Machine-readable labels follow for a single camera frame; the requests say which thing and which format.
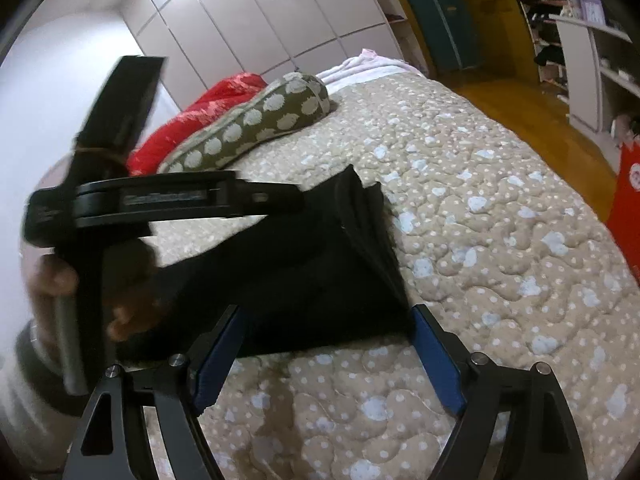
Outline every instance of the person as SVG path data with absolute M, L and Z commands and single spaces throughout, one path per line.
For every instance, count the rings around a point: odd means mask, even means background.
M 103 298 L 104 306 L 113 311 L 107 332 L 115 342 L 152 328 L 162 316 L 150 284 L 156 271 L 153 250 L 141 240 L 127 242 L 124 250 L 142 253 L 146 265 L 128 286 Z M 0 368 L 0 444 L 3 455 L 10 450 L 32 478 L 55 478 L 62 472 L 88 400 L 64 391 L 54 320 L 56 298 L 73 295 L 78 276 L 54 254 L 33 260 L 24 270 L 33 319 Z

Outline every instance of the beige bedspread with white dots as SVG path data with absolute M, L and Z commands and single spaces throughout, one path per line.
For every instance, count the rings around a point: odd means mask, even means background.
M 403 73 L 332 98 L 327 118 L 234 168 L 308 189 L 353 164 L 380 181 L 411 301 L 499 364 L 549 362 L 590 478 L 615 478 L 639 440 L 640 295 L 607 229 L 528 145 L 437 82 Z M 166 222 L 156 243 L 168 263 L 254 221 Z M 427 478 L 453 420 L 408 342 L 385 339 L 236 361 L 200 422 L 227 480 L 388 480 Z M 148 426 L 170 478 L 152 414 Z

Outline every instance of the wooden floor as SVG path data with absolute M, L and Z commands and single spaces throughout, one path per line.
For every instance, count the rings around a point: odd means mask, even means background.
M 444 76 L 440 82 L 513 130 L 591 206 L 601 221 L 609 216 L 616 175 L 600 150 L 569 126 L 569 109 L 552 89 L 481 72 Z

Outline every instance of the pillow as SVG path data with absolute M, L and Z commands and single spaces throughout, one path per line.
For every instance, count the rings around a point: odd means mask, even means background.
M 216 83 L 194 104 L 160 126 L 127 160 L 131 175 L 154 174 L 176 146 L 236 105 L 247 102 L 267 83 L 257 74 L 239 73 Z
M 261 142 L 309 126 L 328 113 L 322 81 L 291 72 L 185 140 L 160 164 L 158 173 L 219 170 Z

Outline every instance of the white wardrobe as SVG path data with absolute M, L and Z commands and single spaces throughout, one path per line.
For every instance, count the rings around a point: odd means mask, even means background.
M 220 79 L 317 73 L 372 48 L 402 58 L 376 0 L 125 0 L 142 51 L 165 56 L 162 82 L 185 108 Z

